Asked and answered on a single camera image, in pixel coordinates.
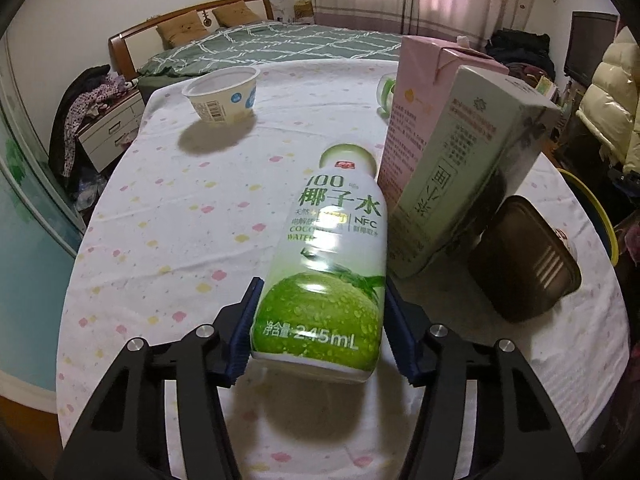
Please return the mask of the yellow-rimmed trash bin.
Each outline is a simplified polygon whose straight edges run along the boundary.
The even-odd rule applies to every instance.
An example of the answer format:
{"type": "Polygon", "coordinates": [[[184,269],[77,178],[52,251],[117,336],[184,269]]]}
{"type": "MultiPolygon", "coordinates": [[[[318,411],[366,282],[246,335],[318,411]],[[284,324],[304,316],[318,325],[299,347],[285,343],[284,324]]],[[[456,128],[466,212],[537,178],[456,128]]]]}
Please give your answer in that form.
{"type": "Polygon", "coordinates": [[[601,243],[605,248],[608,258],[611,261],[612,266],[616,266],[618,263],[618,241],[614,231],[614,226],[605,209],[598,201],[597,197],[591,192],[590,188],[585,185],[582,180],[579,180],[571,172],[559,168],[559,173],[563,177],[565,183],[572,190],[576,196],[578,203],[582,206],[587,217],[591,221],[594,229],[596,230],[598,237],[600,237],[601,243]]]}

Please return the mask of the white plastic yogurt cup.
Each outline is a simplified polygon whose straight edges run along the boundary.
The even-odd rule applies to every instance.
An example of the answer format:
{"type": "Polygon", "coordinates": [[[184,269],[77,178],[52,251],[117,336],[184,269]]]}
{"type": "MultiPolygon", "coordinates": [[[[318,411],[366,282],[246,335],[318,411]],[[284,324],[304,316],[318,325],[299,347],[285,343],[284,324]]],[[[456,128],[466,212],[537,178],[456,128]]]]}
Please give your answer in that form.
{"type": "Polygon", "coordinates": [[[191,80],[183,89],[195,113],[207,125],[225,127],[254,115],[260,69],[232,66],[191,80]]]}

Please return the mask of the sliding glass wardrobe door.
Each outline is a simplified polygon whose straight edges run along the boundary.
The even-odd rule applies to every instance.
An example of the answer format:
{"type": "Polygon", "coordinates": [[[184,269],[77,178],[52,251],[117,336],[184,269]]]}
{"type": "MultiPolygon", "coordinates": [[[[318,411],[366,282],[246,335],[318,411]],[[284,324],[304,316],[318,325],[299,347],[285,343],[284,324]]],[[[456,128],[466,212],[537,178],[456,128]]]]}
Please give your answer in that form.
{"type": "Polygon", "coordinates": [[[84,224],[55,182],[1,37],[1,371],[55,389],[58,330],[84,224]]]}

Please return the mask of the white green tea box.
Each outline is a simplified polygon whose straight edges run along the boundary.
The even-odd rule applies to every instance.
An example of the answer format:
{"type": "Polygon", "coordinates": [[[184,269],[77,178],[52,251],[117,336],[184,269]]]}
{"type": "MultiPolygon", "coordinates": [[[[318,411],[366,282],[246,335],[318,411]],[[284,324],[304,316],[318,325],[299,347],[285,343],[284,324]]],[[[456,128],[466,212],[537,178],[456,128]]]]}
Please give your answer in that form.
{"type": "Polygon", "coordinates": [[[560,115],[559,107],[524,81],[460,67],[388,220],[393,274],[419,274],[449,246],[480,234],[521,185],[560,115]]]}

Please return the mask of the green coconut water bottle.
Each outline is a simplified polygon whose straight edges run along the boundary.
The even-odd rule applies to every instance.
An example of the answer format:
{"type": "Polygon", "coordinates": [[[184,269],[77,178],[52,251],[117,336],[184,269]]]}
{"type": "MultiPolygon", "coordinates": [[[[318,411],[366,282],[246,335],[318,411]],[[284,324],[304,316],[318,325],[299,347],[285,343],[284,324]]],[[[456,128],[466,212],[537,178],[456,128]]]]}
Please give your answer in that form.
{"type": "Polygon", "coordinates": [[[260,295],[254,359],[291,373],[360,384],[380,356],[387,206],[373,155],[354,142],[319,159],[286,217],[260,295]]]}

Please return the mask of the green plaid bed quilt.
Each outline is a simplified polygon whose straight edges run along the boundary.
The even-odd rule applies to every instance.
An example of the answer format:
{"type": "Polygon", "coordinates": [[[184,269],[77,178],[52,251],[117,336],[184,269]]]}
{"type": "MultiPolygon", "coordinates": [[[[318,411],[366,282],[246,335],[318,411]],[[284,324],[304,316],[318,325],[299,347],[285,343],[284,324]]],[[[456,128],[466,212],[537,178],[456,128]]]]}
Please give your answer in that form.
{"type": "Polygon", "coordinates": [[[401,36],[389,32],[265,21],[154,54],[138,74],[196,77],[230,66],[336,58],[396,61],[400,44],[401,36]]]}

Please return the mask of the cream puffer jacket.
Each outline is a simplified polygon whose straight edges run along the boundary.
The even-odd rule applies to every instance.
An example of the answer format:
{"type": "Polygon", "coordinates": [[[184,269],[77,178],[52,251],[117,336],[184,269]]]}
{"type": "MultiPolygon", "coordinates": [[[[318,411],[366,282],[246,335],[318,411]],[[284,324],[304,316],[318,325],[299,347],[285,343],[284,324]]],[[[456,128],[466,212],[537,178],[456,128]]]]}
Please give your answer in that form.
{"type": "Polygon", "coordinates": [[[606,48],[576,115],[603,156],[621,164],[623,174],[638,174],[639,45],[628,27],[606,48]]]}

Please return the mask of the small green-label clear bottle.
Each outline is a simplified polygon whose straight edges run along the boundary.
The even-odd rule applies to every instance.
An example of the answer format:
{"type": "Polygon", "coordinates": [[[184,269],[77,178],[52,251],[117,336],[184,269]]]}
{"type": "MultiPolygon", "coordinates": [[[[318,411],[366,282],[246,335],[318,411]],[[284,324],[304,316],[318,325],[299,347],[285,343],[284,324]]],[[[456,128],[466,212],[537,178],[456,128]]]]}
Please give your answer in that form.
{"type": "Polygon", "coordinates": [[[389,118],[393,108],[395,94],[396,75],[385,74],[381,77],[376,87],[376,100],[378,101],[378,114],[383,118],[389,118]]]}

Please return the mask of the brown pillow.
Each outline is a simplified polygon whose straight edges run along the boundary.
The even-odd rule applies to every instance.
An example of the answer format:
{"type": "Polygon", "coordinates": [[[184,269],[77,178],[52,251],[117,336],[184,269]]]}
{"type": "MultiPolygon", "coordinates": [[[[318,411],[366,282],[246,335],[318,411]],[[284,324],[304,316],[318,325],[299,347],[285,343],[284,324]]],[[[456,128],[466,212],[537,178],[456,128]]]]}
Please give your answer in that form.
{"type": "Polygon", "coordinates": [[[249,25],[262,21],[262,18],[250,10],[244,0],[217,6],[213,8],[213,14],[221,27],[249,25]]]}
{"type": "Polygon", "coordinates": [[[182,47],[195,40],[205,38],[209,31],[203,25],[198,12],[190,11],[163,21],[156,26],[163,43],[170,48],[182,47]]]}

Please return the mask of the pink drink carton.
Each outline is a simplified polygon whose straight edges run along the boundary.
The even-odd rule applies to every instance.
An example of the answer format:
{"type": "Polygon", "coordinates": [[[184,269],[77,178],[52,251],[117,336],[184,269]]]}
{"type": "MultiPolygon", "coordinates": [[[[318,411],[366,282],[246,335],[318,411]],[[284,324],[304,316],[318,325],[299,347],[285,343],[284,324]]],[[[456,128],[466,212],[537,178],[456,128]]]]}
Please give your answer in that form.
{"type": "Polygon", "coordinates": [[[401,39],[399,64],[378,187],[387,210],[399,202],[448,101],[458,68],[467,65],[507,74],[491,56],[454,42],[421,36],[401,39]]]}

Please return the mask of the white bedside nightstand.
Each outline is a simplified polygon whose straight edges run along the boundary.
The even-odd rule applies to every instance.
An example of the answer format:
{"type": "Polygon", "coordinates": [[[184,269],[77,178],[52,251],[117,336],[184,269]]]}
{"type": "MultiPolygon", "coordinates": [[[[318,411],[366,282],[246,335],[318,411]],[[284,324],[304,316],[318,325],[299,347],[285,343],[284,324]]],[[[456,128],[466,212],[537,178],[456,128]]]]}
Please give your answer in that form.
{"type": "Polygon", "coordinates": [[[96,171],[103,171],[134,142],[144,111],[142,95],[129,92],[91,125],[81,128],[79,142],[96,171]]]}

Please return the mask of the right brown pillow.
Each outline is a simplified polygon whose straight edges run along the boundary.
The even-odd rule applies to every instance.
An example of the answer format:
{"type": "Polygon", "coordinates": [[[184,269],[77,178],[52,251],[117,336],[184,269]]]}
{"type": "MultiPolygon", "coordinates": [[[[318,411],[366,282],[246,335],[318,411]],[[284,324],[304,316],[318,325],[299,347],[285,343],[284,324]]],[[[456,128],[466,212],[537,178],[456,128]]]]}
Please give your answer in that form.
{"type": "Polygon", "coordinates": [[[217,6],[213,8],[213,14],[221,27],[249,25],[262,21],[262,18],[250,10],[244,0],[217,6]]]}

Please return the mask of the white floral tablecloth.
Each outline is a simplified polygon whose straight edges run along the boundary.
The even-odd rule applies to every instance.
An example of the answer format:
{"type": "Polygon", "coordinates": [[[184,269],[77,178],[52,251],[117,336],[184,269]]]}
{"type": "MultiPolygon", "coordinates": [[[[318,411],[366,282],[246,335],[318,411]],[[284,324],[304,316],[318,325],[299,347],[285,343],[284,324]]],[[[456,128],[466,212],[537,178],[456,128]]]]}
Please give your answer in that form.
{"type": "MultiPolygon", "coordinates": [[[[386,123],[376,87],[396,68],[370,60],[266,65],[254,117],[232,130],[201,122],[180,84],[152,94],[92,215],[66,292],[56,367],[63,437],[129,339],[179,339],[267,274],[288,211],[326,148],[359,142],[381,154],[386,123]]],[[[520,193],[570,239],[582,271],[577,292],[512,325],[454,261],[435,261],[399,290],[465,339],[512,339],[579,441],[628,363],[623,295],[596,230],[548,159],[537,159],[520,193]]],[[[421,399],[389,351],[361,385],[254,362],[220,394],[247,479],[396,478],[421,399]]]]}

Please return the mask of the yellow tissue box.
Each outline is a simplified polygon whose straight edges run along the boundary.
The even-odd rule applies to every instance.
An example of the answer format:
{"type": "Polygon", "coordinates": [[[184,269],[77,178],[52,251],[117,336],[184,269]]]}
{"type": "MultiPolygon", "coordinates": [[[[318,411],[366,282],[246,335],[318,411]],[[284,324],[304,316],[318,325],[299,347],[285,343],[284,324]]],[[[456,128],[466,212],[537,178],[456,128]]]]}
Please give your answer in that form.
{"type": "Polygon", "coordinates": [[[310,0],[296,0],[294,2],[294,18],[296,21],[306,20],[314,16],[314,7],[310,0]]]}

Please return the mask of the black television screen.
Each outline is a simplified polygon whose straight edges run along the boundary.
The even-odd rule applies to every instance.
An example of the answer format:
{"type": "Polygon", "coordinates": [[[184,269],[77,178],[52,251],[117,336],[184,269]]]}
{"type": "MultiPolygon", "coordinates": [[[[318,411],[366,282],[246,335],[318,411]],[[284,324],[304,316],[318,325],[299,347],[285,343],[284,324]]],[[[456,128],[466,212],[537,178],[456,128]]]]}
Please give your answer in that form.
{"type": "Polygon", "coordinates": [[[614,41],[617,29],[616,14],[574,11],[564,74],[588,87],[606,48],[614,41]]]}

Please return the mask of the left brown pillow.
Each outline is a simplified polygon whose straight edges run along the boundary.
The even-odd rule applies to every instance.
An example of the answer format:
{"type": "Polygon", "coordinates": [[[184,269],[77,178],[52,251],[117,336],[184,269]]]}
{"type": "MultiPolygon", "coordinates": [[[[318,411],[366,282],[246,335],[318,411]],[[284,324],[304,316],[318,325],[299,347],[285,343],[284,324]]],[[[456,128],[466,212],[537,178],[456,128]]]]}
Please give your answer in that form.
{"type": "Polygon", "coordinates": [[[163,21],[156,26],[163,43],[170,48],[182,47],[195,40],[205,38],[209,31],[203,25],[198,12],[190,11],[163,21]]]}

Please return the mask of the dark brown metal tin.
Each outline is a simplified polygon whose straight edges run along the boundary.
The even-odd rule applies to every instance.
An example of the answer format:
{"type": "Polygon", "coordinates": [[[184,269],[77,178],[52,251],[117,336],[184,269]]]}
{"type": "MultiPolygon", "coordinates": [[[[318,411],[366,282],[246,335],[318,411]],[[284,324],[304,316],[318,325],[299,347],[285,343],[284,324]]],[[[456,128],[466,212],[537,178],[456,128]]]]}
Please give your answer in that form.
{"type": "Polygon", "coordinates": [[[469,256],[469,272],[506,322],[521,323],[576,292],[582,274],[562,238],[525,197],[508,197],[469,256]]]}

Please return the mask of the dark clothes pile by curtain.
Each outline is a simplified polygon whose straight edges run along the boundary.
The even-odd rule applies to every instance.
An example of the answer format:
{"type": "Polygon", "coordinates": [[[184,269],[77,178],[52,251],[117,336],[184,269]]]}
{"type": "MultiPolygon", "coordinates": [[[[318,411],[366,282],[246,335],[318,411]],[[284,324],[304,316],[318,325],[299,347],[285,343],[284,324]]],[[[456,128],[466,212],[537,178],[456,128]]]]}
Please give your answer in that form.
{"type": "Polygon", "coordinates": [[[550,58],[550,37],[515,29],[496,30],[485,44],[485,52],[503,65],[524,63],[543,70],[555,80],[550,58]]]}

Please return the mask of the pile of clothes on nightstand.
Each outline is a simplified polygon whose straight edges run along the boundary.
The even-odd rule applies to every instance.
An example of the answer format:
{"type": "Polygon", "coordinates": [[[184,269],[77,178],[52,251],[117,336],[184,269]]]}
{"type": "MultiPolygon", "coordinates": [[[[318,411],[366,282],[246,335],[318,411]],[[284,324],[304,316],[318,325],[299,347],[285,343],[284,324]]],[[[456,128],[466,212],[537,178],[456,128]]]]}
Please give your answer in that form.
{"type": "Polygon", "coordinates": [[[48,163],[63,182],[75,165],[78,132],[92,110],[123,96],[131,88],[109,65],[89,67],[65,90],[56,110],[50,134],[48,163]]]}

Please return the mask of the wooden bed headboard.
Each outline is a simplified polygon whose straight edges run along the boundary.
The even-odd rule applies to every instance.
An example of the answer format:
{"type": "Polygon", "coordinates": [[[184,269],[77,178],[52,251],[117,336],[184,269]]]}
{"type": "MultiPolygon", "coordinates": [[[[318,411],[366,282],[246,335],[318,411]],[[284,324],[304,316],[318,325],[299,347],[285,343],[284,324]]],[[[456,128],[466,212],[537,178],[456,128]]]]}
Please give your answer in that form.
{"type": "Polygon", "coordinates": [[[212,0],[153,16],[111,36],[108,40],[108,50],[110,50],[112,67],[127,80],[137,78],[138,69],[148,62],[149,58],[168,49],[168,44],[157,30],[159,24],[194,11],[211,32],[217,27],[213,10],[218,6],[226,6],[238,1],[244,1],[262,20],[273,19],[273,8],[269,0],[212,0]]]}

